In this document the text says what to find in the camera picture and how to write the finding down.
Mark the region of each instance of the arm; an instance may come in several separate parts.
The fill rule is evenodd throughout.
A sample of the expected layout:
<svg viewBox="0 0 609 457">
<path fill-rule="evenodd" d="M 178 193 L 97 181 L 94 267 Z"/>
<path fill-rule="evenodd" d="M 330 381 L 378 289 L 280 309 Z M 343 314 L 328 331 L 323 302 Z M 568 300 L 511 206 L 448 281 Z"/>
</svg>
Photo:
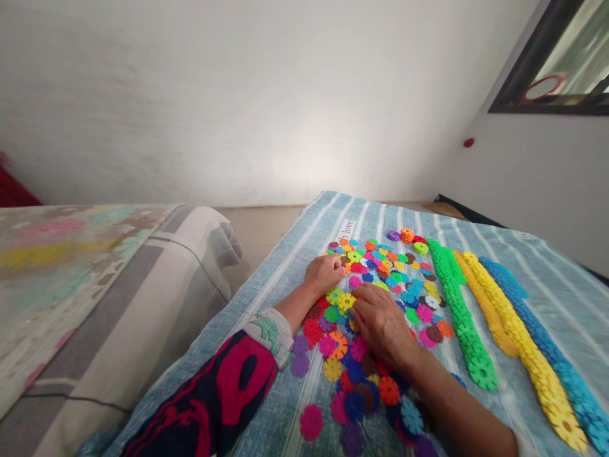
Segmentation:
<svg viewBox="0 0 609 457">
<path fill-rule="evenodd" d="M 121 455 L 227 454 L 287 362 L 292 338 L 307 312 L 343 272 L 338 255 L 314 259 L 304 282 L 225 341 L 142 424 Z"/>
<path fill-rule="evenodd" d="M 355 302 L 351 313 L 368 346 L 413 385 L 461 454 L 518 456 L 514 432 L 417 344 L 389 293 L 363 284 L 353 294 L 363 299 Z"/>
</svg>

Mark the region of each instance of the floral bedsheet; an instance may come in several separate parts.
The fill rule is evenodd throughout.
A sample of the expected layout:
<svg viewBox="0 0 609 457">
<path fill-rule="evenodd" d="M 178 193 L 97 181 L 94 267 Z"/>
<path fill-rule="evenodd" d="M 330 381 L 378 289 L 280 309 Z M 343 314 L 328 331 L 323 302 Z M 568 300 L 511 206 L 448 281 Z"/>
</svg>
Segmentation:
<svg viewBox="0 0 609 457">
<path fill-rule="evenodd" d="M 177 207 L 0 209 L 0 418 Z"/>
</svg>

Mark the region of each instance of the hand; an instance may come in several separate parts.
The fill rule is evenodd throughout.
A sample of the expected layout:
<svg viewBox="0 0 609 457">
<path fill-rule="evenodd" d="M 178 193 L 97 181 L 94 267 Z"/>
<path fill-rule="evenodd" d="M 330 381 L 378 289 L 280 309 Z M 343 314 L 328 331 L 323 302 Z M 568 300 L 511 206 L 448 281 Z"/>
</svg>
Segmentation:
<svg viewBox="0 0 609 457">
<path fill-rule="evenodd" d="M 315 257 L 306 268 L 303 286 L 319 297 L 336 286 L 343 274 L 343 264 L 337 254 Z"/>
<path fill-rule="evenodd" d="M 351 314 L 360 329 L 363 340 L 382 360 L 405 378 L 417 369 L 425 353 L 410 333 L 404 313 L 391 295 L 363 283 L 351 292 L 357 300 Z"/>
</svg>

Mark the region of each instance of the window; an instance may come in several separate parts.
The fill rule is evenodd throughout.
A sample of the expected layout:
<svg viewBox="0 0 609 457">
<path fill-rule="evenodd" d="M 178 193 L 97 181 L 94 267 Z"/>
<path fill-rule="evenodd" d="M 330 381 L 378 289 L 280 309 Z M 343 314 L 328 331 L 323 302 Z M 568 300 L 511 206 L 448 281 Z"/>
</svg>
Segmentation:
<svg viewBox="0 0 609 457">
<path fill-rule="evenodd" d="M 488 112 L 609 115 L 609 0 L 552 0 Z"/>
</svg>

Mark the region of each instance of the window frame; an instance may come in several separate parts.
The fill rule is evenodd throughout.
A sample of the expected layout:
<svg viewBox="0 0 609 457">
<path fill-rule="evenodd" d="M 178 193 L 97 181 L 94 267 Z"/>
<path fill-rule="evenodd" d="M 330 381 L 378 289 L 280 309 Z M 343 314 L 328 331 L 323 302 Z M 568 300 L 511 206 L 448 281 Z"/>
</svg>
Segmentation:
<svg viewBox="0 0 609 457">
<path fill-rule="evenodd" d="M 583 2 L 584 0 L 551 0 L 490 106 L 489 113 L 609 116 L 609 105 L 593 104 L 597 96 L 607 98 L 608 94 L 603 92 L 609 86 L 609 75 L 601 80 L 590 94 L 577 105 L 534 105 L 521 103 L 524 93 L 534 82 L 533 79 L 545 64 L 556 43 Z"/>
</svg>

